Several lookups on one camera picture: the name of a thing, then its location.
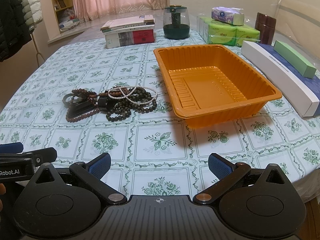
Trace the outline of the purple tissue pack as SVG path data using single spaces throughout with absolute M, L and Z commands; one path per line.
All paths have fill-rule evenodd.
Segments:
M 244 25 L 243 9 L 230 7 L 213 7 L 212 19 L 235 26 Z

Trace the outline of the dark green glass jar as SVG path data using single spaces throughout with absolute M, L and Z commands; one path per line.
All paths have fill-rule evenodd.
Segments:
M 189 37 L 190 21 L 188 9 L 182 5 L 170 5 L 164 8 L 164 37 L 171 40 L 183 40 Z

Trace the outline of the green tissue pack bundle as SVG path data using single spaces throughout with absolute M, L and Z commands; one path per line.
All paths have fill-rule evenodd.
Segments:
M 242 47 L 244 41 L 260 42 L 260 31 L 249 25 L 234 26 L 206 16 L 197 17 L 197 32 L 206 44 Z

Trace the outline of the light green long box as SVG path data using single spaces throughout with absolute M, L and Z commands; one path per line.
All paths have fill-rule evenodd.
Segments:
M 310 79 L 314 77 L 317 70 L 316 67 L 287 43 L 276 40 L 273 49 L 290 63 L 303 77 Z

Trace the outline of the orange plastic tray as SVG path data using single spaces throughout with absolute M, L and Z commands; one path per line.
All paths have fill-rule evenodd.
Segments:
M 154 51 L 174 113 L 192 128 L 246 118 L 282 97 L 254 67 L 222 45 Z

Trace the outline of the white and blue flat box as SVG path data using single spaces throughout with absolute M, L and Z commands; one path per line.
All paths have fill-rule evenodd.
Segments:
M 282 92 L 302 118 L 319 116 L 319 72 L 303 77 L 271 45 L 244 41 L 242 55 Z

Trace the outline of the brown cylindrical canister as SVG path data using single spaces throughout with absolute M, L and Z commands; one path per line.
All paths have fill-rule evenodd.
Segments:
M 272 44 L 272 40 L 276 30 L 276 22 L 277 20 L 275 18 L 259 12 L 257 13 L 257 17 L 255 20 L 255 29 L 260 31 L 261 44 Z

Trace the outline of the puffer jacket on stand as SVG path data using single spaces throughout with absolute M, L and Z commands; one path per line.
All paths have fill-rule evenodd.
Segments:
M 40 0 L 1 0 L 2 62 L 32 40 L 32 33 L 42 20 Z

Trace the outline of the stack of books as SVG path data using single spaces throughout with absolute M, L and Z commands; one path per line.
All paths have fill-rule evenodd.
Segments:
M 108 49 L 135 44 L 153 43 L 155 19 L 153 15 L 132 16 L 107 21 L 100 31 Z

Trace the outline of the wooden bookshelf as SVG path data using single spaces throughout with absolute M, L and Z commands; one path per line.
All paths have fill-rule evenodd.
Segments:
M 76 16 L 73 0 L 50 0 L 50 18 L 46 26 L 48 44 L 52 44 L 67 37 L 83 33 L 82 23 Z

